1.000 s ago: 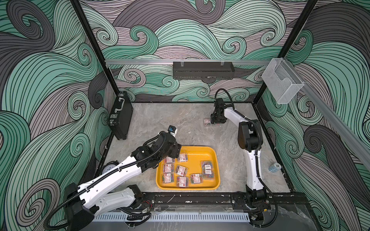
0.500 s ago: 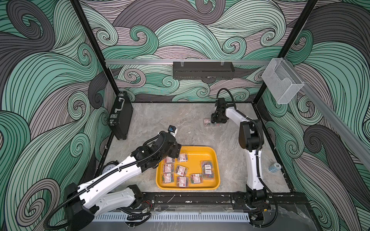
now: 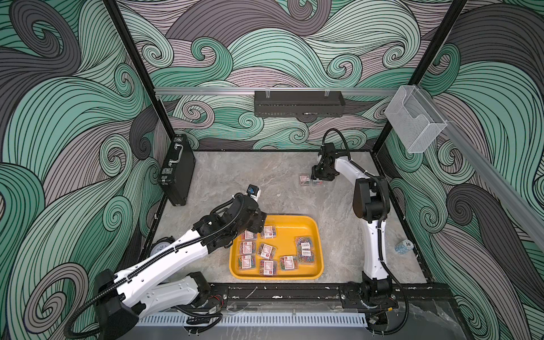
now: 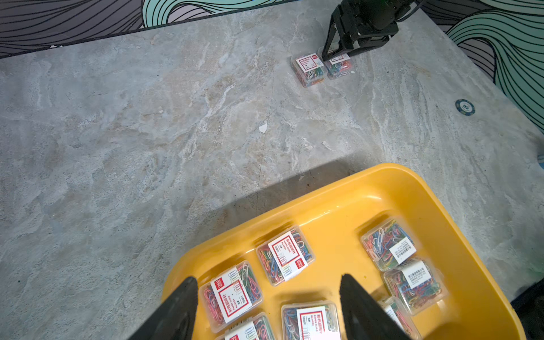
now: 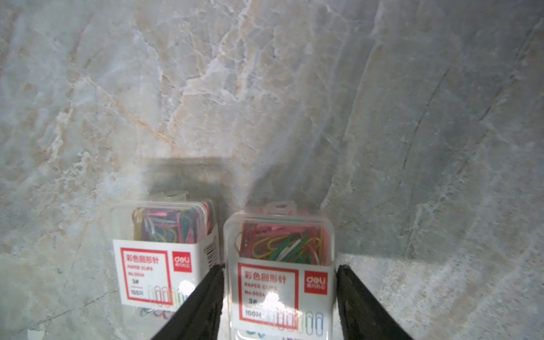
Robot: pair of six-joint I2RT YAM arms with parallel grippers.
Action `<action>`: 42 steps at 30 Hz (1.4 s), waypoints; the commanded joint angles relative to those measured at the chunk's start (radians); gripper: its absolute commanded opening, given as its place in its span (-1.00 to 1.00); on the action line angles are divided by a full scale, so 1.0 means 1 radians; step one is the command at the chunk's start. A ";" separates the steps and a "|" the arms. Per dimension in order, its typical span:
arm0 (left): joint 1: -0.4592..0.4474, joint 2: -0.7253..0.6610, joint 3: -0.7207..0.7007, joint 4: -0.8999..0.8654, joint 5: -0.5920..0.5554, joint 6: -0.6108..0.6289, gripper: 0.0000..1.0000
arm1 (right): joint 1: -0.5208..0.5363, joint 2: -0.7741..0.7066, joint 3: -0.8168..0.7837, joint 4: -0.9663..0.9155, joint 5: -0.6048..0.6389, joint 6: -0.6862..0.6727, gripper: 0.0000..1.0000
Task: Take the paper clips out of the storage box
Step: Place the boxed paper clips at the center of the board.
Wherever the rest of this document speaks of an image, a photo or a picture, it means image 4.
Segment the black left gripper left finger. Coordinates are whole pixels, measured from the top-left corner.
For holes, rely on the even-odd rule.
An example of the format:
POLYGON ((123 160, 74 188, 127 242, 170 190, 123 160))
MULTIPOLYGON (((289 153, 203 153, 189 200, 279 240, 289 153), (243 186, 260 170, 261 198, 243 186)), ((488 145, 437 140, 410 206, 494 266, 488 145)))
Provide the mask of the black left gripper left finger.
POLYGON ((189 276, 129 337, 129 340, 192 339, 197 307, 198 282, 189 276))

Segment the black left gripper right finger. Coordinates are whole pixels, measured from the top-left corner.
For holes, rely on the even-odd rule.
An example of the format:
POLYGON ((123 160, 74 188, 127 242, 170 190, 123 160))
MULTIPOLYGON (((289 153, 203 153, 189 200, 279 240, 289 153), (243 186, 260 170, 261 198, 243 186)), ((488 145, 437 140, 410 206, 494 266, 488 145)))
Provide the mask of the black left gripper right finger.
POLYGON ((341 277, 339 294, 347 339, 409 339, 352 275, 341 277))

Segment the paper clip box one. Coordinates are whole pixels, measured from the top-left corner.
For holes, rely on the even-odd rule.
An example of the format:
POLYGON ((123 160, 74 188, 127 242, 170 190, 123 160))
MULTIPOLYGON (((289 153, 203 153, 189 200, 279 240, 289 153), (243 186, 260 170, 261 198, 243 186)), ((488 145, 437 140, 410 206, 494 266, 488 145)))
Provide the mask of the paper clip box one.
POLYGON ((347 53, 324 61, 324 65, 327 68, 327 76, 330 79, 338 79, 346 76, 353 69, 353 63, 351 62, 351 58, 347 53))

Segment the paper clip box three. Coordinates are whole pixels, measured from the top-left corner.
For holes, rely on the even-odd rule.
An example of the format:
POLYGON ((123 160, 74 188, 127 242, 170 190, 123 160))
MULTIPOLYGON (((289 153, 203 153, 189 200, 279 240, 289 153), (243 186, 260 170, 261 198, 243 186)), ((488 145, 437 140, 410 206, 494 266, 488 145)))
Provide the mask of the paper clip box three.
POLYGON ((316 53, 293 58, 291 66, 305 88, 324 82, 326 67, 316 53))

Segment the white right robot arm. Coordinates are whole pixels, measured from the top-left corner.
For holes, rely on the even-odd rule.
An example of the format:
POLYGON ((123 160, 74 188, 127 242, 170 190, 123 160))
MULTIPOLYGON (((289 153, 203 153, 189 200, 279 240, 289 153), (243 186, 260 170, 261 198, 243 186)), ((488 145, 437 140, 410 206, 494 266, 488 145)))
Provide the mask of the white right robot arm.
POLYGON ((340 55, 350 57, 382 48, 398 31, 398 24, 408 20, 424 4, 411 1, 343 0, 331 15, 322 60, 340 55))

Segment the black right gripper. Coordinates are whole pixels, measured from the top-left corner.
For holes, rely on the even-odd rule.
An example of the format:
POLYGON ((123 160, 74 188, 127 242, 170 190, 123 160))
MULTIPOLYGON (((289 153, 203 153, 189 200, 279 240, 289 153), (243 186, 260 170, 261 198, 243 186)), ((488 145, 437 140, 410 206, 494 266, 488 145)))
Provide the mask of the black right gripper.
POLYGON ((341 1, 331 15, 322 61, 381 48, 398 33, 399 22, 414 13, 411 5, 398 0, 341 1))

